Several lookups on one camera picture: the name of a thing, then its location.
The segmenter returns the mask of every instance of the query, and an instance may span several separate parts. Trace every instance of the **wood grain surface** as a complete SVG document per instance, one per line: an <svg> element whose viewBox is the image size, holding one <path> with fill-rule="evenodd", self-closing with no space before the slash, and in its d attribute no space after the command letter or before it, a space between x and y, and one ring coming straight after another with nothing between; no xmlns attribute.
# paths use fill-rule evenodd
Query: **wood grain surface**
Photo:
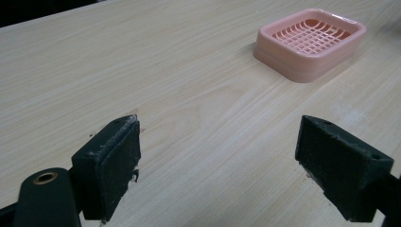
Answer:
<svg viewBox="0 0 401 227"><path fill-rule="evenodd" d="M306 8L367 27L324 77L253 57L258 28ZM380 226L345 221L294 159L301 116L341 126L401 174L401 2L105 1L0 29L0 207L111 120L138 114L138 183L106 226ZM83 221L99 226L99 221Z"/></svg>

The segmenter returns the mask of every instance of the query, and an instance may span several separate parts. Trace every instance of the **plastic soap dish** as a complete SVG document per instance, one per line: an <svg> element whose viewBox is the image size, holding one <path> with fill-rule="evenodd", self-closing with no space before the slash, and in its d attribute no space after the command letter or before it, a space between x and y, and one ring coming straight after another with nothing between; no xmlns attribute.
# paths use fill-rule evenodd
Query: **plastic soap dish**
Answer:
<svg viewBox="0 0 401 227"><path fill-rule="evenodd" d="M286 78L311 82L357 50L363 24L305 9L259 29L253 55Z"/></svg>

